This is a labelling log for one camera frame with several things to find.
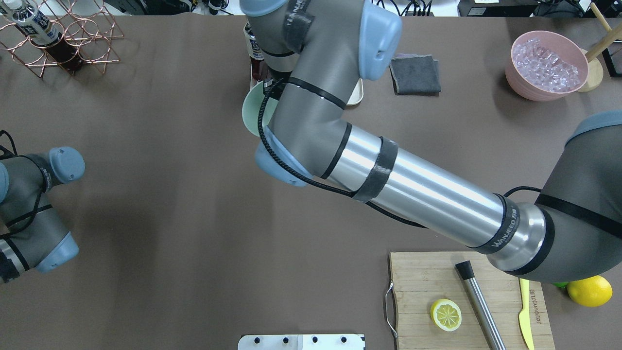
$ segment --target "water bottle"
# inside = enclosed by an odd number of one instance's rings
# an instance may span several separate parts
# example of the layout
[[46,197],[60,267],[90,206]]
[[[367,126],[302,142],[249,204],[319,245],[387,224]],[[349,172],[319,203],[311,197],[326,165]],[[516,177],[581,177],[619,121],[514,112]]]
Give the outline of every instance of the water bottle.
[[0,14],[8,18],[13,16],[13,10],[9,9],[9,6],[6,6],[3,0],[0,0]]
[[82,67],[84,61],[78,48],[69,45],[57,26],[39,9],[23,0],[3,1],[13,11],[11,20],[22,33],[30,37],[35,46],[46,51],[61,67],[70,72]]
[[269,71],[264,63],[264,55],[259,49],[259,45],[255,40],[255,35],[253,35],[253,31],[251,30],[251,25],[248,24],[248,22],[244,26],[244,35],[246,36],[246,50],[251,57],[251,76],[253,80],[260,82],[268,78]]

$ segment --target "black cable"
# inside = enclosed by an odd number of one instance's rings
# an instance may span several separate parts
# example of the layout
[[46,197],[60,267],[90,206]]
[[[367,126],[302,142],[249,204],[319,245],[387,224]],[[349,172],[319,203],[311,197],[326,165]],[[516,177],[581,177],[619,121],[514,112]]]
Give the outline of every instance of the black cable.
[[419,7],[419,5],[417,5],[415,3],[415,0],[411,0],[408,5],[406,6],[406,8],[404,9],[404,11],[402,11],[402,13],[400,13],[400,16],[406,16],[408,15],[408,10],[411,8],[412,5],[415,5],[415,8]]
[[[288,173],[290,173],[291,175],[295,176],[297,179],[300,179],[304,182],[306,182],[307,184],[310,184],[312,186],[321,188],[321,189],[325,189],[327,191],[330,192],[334,192],[337,194],[342,194],[346,197],[354,197],[356,192],[355,191],[346,191],[337,187],[333,187],[333,186],[329,186],[326,184],[322,184],[321,182],[317,182],[314,181],[312,179],[309,179],[308,177],[304,176],[301,173],[298,173],[296,170],[292,169],[289,165],[287,165],[285,162],[283,162],[279,156],[274,152],[274,150],[272,149],[272,147],[270,146],[270,144],[268,143],[268,140],[266,138],[266,134],[264,133],[264,126],[263,126],[263,121],[264,121],[264,112],[266,111],[266,105],[268,103],[268,99],[270,99],[270,97],[272,96],[273,91],[277,88],[278,85],[282,84],[285,82],[287,78],[280,78],[279,80],[273,81],[272,85],[270,86],[270,88],[268,89],[268,91],[266,92],[266,94],[264,95],[263,100],[261,101],[261,106],[259,107],[259,115],[257,117],[257,129],[259,131],[259,138],[261,138],[261,143],[264,145],[266,151],[268,152],[268,154],[270,154],[270,157],[272,157],[272,159],[274,159],[274,161],[283,169],[285,169]],[[422,228],[427,228],[421,224],[418,224],[417,222],[414,221],[410,221],[408,219],[405,219],[403,217],[399,217],[398,215],[395,215],[389,211],[387,211],[386,209],[383,209],[379,206],[377,206],[376,204],[372,203],[372,202],[367,202],[365,203],[368,206],[370,206],[371,208],[377,210],[378,212],[394,219],[397,220],[399,222],[402,222],[403,224],[407,224],[407,225],[411,225],[411,226],[415,226],[415,227],[422,227]]]
[[0,130],[0,137],[2,137],[3,135],[6,135],[6,137],[9,138],[9,141],[11,142],[11,148],[13,149],[13,155],[17,156],[17,148],[15,148],[15,141],[13,141],[13,137],[11,137],[11,134],[9,134],[6,130]]
[[419,2],[421,2],[423,6],[419,7],[419,10],[417,11],[417,16],[423,16],[425,14],[425,9],[427,8],[427,4],[425,3],[424,0],[419,0]]
[[531,186],[518,186],[518,187],[514,187],[513,189],[509,190],[508,192],[506,192],[503,197],[508,197],[510,196],[512,193],[517,192],[517,191],[534,191],[534,192],[541,192],[542,189],[539,189],[537,187],[531,187]]
[[22,232],[23,230],[27,229],[28,226],[30,226],[33,223],[33,221],[35,220],[35,217],[37,216],[37,210],[39,209],[39,201],[41,200],[41,196],[43,196],[42,189],[39,190],[39,194],[37,195],[37,199],[35,200],[34,208],[30,212],[30,216],[28,217],[28,221],[26,222],[26,224],[22,226],[20,229],[11,230],[8,234],[0,235],[0,239],[5,239],[12,235],[16,235],[19,232]]
[[[29,161],[32,161],[32,159],[28,158],[27,156],[19,156],[17,154],[17,148],[15,147],[15,141],[13,140],[13,137],[11,137],[11,135],[7,131],[0,130],[0,137],[2,137],[3,135],[6,135],[9,138],[9,141],[11,141],[11,148],[13,149],[13,157],[24,157],[24,158],[28,159]],[[12,235],[18,234],[19,232],[22,232],[23,230],[27,229],[28,226],[30,226],[32,224],[32,222],[35,220],[35,216],[37,216],[37,210],[39,209],[39,201],[41,200],[41,196],[43,196],[43,193],[45,192],[44,191],[45,176],[43,175],[43,173],[41,174],[41,176],[44,177],[44,182],[43,182],[42,188],[39,189],[39,193],[37,194],[37,199],[35,200],[34,208],[30,212],[30,216],[28,218],[28,221],[20,229],[12,230],[12,231],[10,231],[7,234],[0,235],[0,239],[5,239],[5,238],[10,237]]]
[[279,156],[274,152],[270,144],[268,143],[268,140],[266,139],[266,135],[264,134],[264,127],[263,127],[264,112],[266,110],[268,99],[270,99],[270,97],[272,96],[272,92],[276,89],[278,85],[282,84],[285,81],[285,79],[287,78],[280,78],[279,80],[276,80],[275,82],[273,82],[272,86],[270,86],[266,95],[264,96],[264,99],[261,101],[261,106],[259,107],[259,116],[257,118],[257,128],[259,131],[259,138],[261,138],[261,143],[264,145],[268,154],[270,154],[270,157],[272,157],[272,159],[274,159],[274,161],[278,165],[280,165],[283,169],[285,169],[291,175],[295,176],[297,179],[300,179],[306,182],[307,184],[313,185],[315,187],[319,187],[321,189],[325,189],[330,192],[343,194],[344,196],[348,196],[350,198],[354,197],[354,195],[356,194],[355,192],[350,192],[350,191],[346,191],[346,190],[343,190],[337,187],[328,186],[320,182],[314,181],[312,179],[309,179],[308,177],[302,175],[301,173],[298,173],[296,170],[292,169],[289,165],[283,162],[279,158]]
[[[574,7],[578,11],[555,10],[557,6],[559,6],[559,4],[563,3],[564,1],[569,3],[572,7]],[[583,17],[583,15],[585,14],[585,11],[583,10],[579,2],[576,0],[538,0],[538,3],[540,5],[542,4],[548,5],[549,8],[546,10],[545,13],[540,14],[541,7],[538,6],[537,13],[534,13],[534,16],[536,17],[544,17],[544,16],[548,16],[549,14],[554,14],[554,13],[570,13],[570,14],[574,14],[576,17]]]
[[393,6],[395,6],[395,11],[397,11],[397,15],[399,16],[399,7],[397,6],[397,4],[395,3],[395,1],[390,0],[391,4],[393,4]]

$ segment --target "stainless steel rod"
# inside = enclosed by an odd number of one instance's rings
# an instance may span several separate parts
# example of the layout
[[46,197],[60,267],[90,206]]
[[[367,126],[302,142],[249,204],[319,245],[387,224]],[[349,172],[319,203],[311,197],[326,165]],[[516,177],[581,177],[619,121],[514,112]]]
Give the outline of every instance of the stainless steel rod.
[[501,335],[497,329],[497,325],[494,323],[493,315],[488,309],[488,305],[486,304],[486,300],[484,299],[480,286],[477,284],[477,280],[475,280],[475,274],[473,274],[471,261],[467,260],[456,264],[456,267],[458,268],[460,276],[464,280],[466,292],[469,294],[469,299],[471,299],[473,308],[475,309],[477,317],[480,320],[480,324],[486,339],[488,340],[488,344],[494,350],[506,350],[505,344],[503,344],[503,340],[501,339]]

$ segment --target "yellow knife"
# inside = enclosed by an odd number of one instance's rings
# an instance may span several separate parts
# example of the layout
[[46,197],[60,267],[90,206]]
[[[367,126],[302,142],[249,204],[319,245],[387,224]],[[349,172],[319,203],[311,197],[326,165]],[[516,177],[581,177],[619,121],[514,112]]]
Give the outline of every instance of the yellow knife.
[[518,325],[521,327],[522,338],[527,348],[534,350],[534,338],[531,336],[531,322],[529,321],[529,280],[519,278],[521,285],[522,310],[518,313]]

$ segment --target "lemon slice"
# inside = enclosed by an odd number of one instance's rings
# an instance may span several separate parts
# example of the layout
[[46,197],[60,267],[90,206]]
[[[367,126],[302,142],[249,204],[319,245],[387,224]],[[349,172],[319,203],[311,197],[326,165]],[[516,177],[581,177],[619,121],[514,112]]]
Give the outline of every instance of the lemon slice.
[[432,321],[440,329],[453,332],[462,324],[462,313],[456,303],[449,299],[438,299],[430,309]]

